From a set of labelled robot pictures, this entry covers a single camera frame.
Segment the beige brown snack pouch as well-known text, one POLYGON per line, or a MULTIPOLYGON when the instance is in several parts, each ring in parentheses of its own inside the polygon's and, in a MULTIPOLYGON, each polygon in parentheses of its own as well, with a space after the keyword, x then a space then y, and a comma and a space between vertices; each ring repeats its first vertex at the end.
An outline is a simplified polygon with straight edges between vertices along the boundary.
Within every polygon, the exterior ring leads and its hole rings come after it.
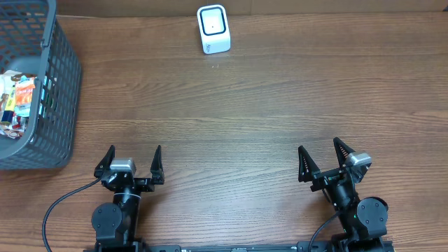
POLYGON ((14 70, 7 70, 1 74, 1 105, 3 106, 7 102, 7 98, 11 93, 11 90, 15 84, 13 78, 20 75, 21 72, 14 70))

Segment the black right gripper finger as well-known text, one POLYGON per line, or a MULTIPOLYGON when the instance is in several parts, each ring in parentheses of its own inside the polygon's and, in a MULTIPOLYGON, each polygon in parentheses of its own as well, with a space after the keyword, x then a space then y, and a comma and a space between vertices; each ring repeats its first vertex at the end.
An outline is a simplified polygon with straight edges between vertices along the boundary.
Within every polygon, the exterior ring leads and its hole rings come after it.
POLYGON ((315 179, 321 173, 314 160, 311 158, 304 146, 298 148, 299 155, 299 182, 308 182, 315 179))
POLYGON ((336 152, 336 155, 337 155, 339 166, 342 167, 345 164, 349 154, 354 153, 355 150, 353 150, 348 145, 346 145, 338 137, 335 137, 333 139, 333 144, 334 144, 334 147, 335 147, 335 152, 336 152))

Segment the teal orange tissue pack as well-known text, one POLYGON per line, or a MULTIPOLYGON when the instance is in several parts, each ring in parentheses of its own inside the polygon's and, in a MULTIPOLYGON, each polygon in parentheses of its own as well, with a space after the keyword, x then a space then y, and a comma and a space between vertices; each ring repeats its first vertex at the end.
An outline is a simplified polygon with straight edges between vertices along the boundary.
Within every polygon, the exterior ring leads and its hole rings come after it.
POLYGON ((15 82, 15 114, 20 117, 29 117, 35 77, 21 76, 15 82))

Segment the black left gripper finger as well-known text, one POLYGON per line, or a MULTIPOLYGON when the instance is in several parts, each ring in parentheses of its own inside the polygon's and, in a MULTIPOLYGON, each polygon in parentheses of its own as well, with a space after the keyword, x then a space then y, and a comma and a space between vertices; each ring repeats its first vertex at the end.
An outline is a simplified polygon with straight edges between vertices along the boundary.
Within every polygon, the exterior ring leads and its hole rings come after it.
POLYGON ((150 172, 152 174, 151 181, 154 185, 163 185, 165 183, 165 173, 162 166, 162 147, 157 146, 153 161, 151 163, 150 172))
POLYGON ((115 151, 116 148, 114 145, 110 145, 107 153, 105 156, 101 159, 99 164, 94 169, 94 177, 95 178, 101 178, 104 172, 108 169, 110 169, 110 165, 115 158, 115 151))

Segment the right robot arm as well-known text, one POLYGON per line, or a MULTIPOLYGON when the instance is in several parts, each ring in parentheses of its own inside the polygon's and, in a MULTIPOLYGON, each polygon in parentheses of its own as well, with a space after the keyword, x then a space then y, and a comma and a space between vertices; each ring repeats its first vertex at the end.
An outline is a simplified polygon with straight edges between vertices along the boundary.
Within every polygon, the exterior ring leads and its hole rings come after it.
POLYGON ((304 146, 298 148, 298 181, 310 182, 313 192, 321 191, 332 204, 335 214, 323 223, 307 244, 306 251, 393 251, 393 243, 384 241, 387 234, 388 204, 380 197, 361 199, 356 191, 368 172, 372 158, 366 152, 357 152, 340 138, 333 139, 339 166, 321 171, 304 146), (329 241, 316 238, 328 224, 339 219, 343 232, 334 234, 329 241))

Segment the silver red crinkled wrapper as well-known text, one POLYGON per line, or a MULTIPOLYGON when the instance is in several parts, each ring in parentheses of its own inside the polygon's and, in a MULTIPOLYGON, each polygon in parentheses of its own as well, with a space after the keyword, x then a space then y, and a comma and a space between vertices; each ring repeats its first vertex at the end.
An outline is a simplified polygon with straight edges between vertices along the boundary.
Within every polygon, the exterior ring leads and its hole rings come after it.
POLYGON ((10 124, 1 123, 1 136, 11 139, 21 138, 25 134, 28 121, 28 118, 15 115, 10 124))

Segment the yellow highlighter marker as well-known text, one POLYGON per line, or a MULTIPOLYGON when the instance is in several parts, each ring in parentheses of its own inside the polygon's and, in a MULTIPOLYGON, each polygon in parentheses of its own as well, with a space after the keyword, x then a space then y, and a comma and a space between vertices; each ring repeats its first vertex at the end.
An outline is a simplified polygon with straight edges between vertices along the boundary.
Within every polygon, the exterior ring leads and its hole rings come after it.
POLYGON ((1 118, 2 125, 10 125, 12 123, 15 110, 15 103, 16 103, 15 86, 13 86, 8 96, 6 107, 1 118))

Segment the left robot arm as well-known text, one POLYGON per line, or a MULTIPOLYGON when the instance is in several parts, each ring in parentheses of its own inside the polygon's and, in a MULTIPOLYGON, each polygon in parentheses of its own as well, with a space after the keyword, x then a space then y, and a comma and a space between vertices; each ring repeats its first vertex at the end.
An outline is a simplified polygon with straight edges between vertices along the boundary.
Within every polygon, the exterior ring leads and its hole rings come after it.
POLYGON ((135 176, 132 158, 116 158, 116 148, 110 146, 94 169, 94 177, 113 192, 113 201, 99 205, 92 213, 96 233, 95 251, 148 251, 144 239, 137 238, 137 223, 141 194, 155 190, 165 183, 162 149, 157 147, 150 166, 151 176, 135 176))

